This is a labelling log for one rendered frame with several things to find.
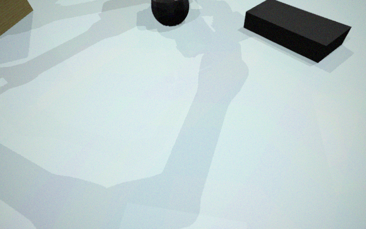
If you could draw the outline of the black rectangular block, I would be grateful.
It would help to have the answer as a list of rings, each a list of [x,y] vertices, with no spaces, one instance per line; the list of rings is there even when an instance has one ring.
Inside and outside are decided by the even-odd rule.
[[[244,28],[317,63],[340,47],[351,29],[277,0],[246,11]]]

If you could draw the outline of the dark grey switch panel with green rocker switches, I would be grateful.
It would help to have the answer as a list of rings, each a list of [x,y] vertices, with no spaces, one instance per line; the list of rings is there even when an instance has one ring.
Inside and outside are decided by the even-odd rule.
[[[188,0],[151,0],[152,14],[164,26],[180,25],[189,12]]]

